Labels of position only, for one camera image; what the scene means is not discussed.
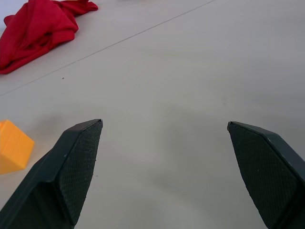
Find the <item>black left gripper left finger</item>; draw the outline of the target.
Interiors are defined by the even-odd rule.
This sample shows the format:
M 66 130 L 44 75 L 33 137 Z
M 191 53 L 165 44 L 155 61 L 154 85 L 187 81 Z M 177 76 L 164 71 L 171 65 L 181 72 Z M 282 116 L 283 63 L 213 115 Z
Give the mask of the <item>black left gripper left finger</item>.
M 103 122 L 65 130 L 0 211 L 2 229 L 73 229 L 90 187 Z

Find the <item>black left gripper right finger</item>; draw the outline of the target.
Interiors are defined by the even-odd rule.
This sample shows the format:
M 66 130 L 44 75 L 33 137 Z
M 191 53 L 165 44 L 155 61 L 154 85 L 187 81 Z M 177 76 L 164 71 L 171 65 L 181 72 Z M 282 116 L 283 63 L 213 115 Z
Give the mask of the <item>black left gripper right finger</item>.
M 278 134 L 230 121 L 227 126 L 246 189 L 269 229 L 305 227 L 305 162 Z

